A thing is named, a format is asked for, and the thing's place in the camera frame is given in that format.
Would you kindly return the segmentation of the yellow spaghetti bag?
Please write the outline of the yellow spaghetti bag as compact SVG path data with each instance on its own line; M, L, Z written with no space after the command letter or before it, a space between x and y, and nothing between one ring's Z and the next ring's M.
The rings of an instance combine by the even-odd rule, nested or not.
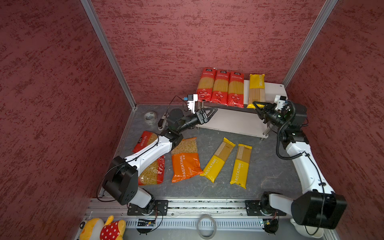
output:
M251 160L252 147L244 144L238 145L233 173L230 184L236 184L246 189L248 171Z
M235 146L236 144L234 144L227 138L223 138L222 143L220 144L220 146L218 147L218 149L216 150L216 152L214 153L214 155L212 156L200 176L206 177L208 180L214 183Z

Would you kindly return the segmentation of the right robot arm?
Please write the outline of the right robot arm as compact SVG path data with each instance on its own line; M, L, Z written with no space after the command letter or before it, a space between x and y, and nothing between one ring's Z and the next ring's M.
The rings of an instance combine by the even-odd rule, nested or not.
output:
M347 201L335 193L322 174L303 132L307 126L305 106L286 100L281 109L276 103L254 101L256 113L265 124L276 126L276 155L294 163L302 186L302 195L296 199L274 192L264 192L259 203L261 214L272 216L278 212L292 217L302 226L307 237L315 237L324 229L333 230L338 225Z

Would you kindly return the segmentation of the red spaghetti bag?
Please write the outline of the red spaghetti bag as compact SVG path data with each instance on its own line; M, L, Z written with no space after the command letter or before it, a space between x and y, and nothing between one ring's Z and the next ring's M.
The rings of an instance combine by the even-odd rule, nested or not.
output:
M196 92L199 102L211 100L216 74L217 70L214 68L203 69Z
M244 107L244 74L235 71L230 73L227 105Z
M218 70L212 89L211 103L227 105L229 91L230 72Z

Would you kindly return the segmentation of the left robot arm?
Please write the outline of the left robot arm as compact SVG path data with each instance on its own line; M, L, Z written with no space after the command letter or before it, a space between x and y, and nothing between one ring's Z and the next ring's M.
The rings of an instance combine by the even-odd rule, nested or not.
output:
M131 204L149 215L154 211L155 198L139 187L139 176L161 156L171 152L183 140L182 132L208 123L218 108L203 108L185 116L181 109L168 114L166 128L156 140L137 153L122 158L115 157L101 181L101 187L121 205Z

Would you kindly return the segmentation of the yellow spaghetti bag crosswise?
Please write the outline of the yellow spaghetti bag crosswise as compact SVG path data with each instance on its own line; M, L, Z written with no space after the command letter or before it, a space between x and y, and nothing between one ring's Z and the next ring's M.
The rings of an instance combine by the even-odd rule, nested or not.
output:
M263 103L266 100L265 96L265 75L250 74L250 87L248 109L255 109L253 102Z

